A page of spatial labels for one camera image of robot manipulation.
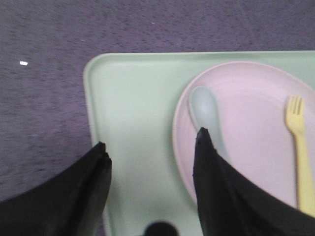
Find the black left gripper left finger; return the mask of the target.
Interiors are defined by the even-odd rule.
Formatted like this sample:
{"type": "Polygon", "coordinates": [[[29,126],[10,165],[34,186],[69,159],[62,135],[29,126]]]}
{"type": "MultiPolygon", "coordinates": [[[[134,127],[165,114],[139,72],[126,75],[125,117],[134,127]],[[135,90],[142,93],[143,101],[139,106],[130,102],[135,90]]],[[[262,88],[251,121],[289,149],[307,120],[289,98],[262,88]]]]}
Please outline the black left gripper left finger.
{"type": "Polygon", "coordinates": [[[94,236],[108,197],[112,161],[99,142],[69,168],[0,204],[2,236],[94,236]]]}

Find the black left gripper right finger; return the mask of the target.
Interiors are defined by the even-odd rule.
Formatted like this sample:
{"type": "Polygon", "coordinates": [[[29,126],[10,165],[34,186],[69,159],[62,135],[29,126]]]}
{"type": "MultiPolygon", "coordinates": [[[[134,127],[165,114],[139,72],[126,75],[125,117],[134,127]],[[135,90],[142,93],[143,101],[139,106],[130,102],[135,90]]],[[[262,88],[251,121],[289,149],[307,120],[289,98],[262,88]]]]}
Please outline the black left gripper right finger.
{"type": "Polygon", "coordinates": [[[205,236],[313,236],[315,219],[271,196],[228,164],[209,132],[196,137],[193,182],[205,236]]]}

